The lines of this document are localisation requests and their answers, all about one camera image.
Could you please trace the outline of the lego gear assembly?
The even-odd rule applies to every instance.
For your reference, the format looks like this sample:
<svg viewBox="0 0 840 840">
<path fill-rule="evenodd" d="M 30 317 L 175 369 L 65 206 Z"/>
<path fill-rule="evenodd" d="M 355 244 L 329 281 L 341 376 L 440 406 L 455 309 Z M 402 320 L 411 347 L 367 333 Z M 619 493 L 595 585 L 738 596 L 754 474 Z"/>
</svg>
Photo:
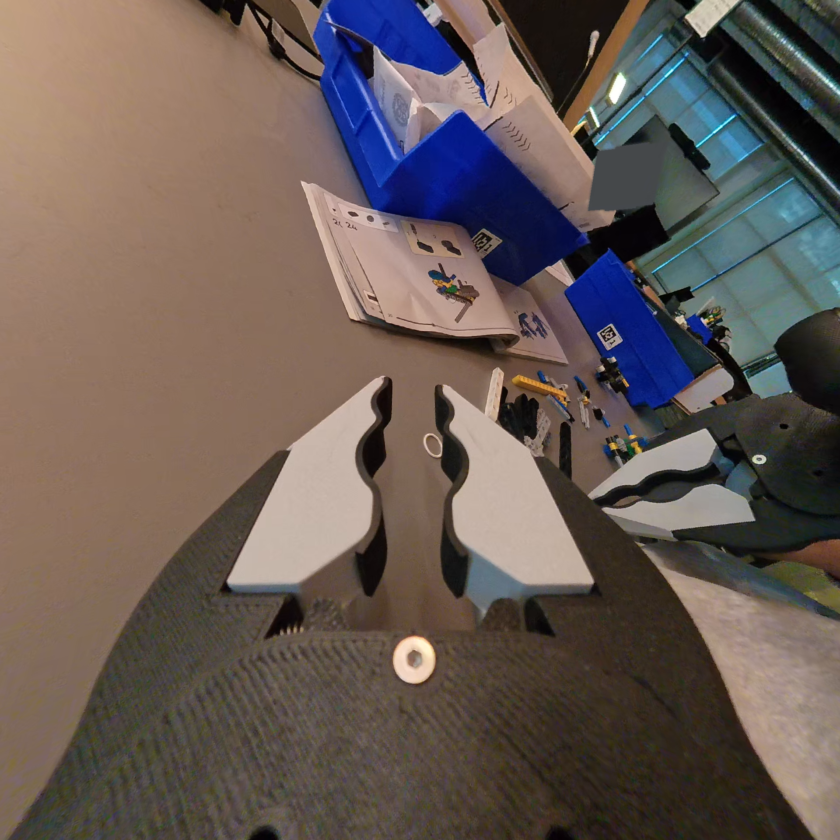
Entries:
<svg viewBox="0 0 840 840">
<path fill-rule="evenodd" d="M 635 434 L 628 424 L 624 424 L 623 430 L 624 435 L 607 436 L 603 445 L 603 454 L 619 465 L 641 455 L 649 446 L 648 438 Z"/>
</svg>

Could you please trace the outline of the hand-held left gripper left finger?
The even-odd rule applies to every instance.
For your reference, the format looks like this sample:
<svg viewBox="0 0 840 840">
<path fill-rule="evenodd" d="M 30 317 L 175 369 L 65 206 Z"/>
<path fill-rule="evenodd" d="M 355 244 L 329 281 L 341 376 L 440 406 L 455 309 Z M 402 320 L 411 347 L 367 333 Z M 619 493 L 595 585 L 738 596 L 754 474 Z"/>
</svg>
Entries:
<svg viewBox="0 0 840 840">
<path fill-rule="evenodd" d="M 387 541 L 375 475 L 392 380 L 375 377 L 281 452 L 285 459 L 227 577 L 239 594 L 373 596 Z"/>
</svg>

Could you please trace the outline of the large grey display screen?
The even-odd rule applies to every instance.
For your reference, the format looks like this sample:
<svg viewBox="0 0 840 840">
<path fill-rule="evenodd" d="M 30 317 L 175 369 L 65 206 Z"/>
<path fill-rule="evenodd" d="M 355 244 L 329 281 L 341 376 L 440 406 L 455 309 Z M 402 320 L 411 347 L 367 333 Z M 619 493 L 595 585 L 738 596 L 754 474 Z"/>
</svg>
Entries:
<svg viewBox="0 0 840 840">
<path fill-rule="evenodd" d="M 665 147 L 664 166 L 658 183 L 655 207 L 669 233 L 719 195 L 709 177 L 711 162 L 676 123 L 661 123 L 660 140 Z"/>
</svg>

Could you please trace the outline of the open lego instruction booklet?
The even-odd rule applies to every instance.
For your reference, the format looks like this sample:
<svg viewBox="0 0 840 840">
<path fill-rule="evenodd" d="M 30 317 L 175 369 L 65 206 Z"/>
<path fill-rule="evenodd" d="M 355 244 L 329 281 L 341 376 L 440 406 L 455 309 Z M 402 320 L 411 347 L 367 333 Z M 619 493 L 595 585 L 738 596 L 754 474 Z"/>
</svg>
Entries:
<svg viewBox="0 0 840 840">
<path fill-rule="evenodd" d="M 461 226 L 378 212 L 314 183 L 301 187 L 352 320 L 488 340 L 501 354 L 569 363 L 535 297 L 489 273 Z"/>
</svg>

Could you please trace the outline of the long yellow lego beam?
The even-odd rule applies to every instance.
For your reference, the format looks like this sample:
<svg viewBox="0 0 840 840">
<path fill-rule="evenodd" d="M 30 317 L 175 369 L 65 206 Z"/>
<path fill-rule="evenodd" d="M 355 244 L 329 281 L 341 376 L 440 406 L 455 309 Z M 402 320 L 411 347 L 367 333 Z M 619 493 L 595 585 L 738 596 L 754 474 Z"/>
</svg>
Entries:
<svg viewBox="0 0 840 840">
<path fill-rule="evenodd" d="M 554 396 L 555 398 L 564 403 L 569 401 L 569 396 L 564 389 L 553 386 L 550 383 L 541 382 L 539 380 L 523 376 L 521 374 L 515 375 L 511 379 L 511 384 L 515 385 L 516 387 L 522 390 L 539 393 L 541 395 L 546 396 Z"/>
</svg>

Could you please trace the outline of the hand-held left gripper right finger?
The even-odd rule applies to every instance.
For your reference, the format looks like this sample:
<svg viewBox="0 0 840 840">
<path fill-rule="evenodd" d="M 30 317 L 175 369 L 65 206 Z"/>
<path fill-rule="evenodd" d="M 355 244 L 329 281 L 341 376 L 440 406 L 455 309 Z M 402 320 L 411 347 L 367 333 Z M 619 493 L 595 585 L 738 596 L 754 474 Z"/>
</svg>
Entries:
<svg viewBox="0 0 840 840">
<path fill-rule="evenodd" d="M 444 499 L 441 568 L 483 618 L 495 602 L 590 595 L 595 581 L 524 444 L 449 385 L 434 392 Z"/>
</svg>

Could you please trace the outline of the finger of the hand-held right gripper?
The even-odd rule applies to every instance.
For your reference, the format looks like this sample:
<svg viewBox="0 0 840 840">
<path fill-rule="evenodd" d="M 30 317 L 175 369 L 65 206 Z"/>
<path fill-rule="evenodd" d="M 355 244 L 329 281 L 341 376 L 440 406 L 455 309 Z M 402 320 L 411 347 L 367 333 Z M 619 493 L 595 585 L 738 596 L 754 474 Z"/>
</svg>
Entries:
<svg viewBox="0 0 840 840">
<path fill-rule="evenodd" d="M 604 499 L 622 488 L 641 487 L 646 480 L 664 474 L 694 474 L 715 465 L 720 457 L 715 438 L 707 429 L 701 429 L 634 456 L 591 490 L 589 498 Z"/>
<path fill-rule="evenodd" d="M 748 500 L 719 485 L 696 487 L 676 500 L 638 500 L 602 511 L 635 537 L 666 541 L 676 541 L 677 531 L 755 522 Z"/>
</svg>

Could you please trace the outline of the blue plastic bin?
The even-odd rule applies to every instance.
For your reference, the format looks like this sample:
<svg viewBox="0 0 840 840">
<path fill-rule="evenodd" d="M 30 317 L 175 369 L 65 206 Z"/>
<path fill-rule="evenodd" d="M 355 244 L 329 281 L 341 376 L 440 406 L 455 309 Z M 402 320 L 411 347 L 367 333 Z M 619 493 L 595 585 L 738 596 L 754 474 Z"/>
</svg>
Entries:
<svg viewBox="0 0 840 840">
<path fill-rule="evenodd" d="M 402 151 L 353 36 L 438 73 L 454 70 L 459 57 L 414 2 L 322 5 L 313 35 L 321 90 L 374 209 L 460 225 L 483 247 L 489 272 L 515 285 L 589 244 L 464 112 Z"/>
<path fill-rule="evenodd" d="M 565 296 L 599 355 L 615 358 L 632 406 L 664 406 L 694 380 L 631 271 L 611 250 Z"/>
</svg>

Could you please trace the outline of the white paper bags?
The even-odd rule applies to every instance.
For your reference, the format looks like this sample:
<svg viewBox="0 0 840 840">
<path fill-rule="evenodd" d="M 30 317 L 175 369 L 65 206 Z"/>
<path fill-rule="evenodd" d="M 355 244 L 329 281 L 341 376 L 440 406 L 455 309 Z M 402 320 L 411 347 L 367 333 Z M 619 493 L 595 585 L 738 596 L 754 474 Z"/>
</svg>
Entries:
<svg viewBox="0 0 840 840">
<path fill-rule="evenodd" d="M 465 63 L 443 75 L 391 60 L 373 46 L 374 98 L 405 153 L 462 111 L 580 231 L 613 222 L 590 209 L 594 163 L 565 128 L 511 47 L 504 24 L 473 46 L 480 94 Z"/>
</svg>

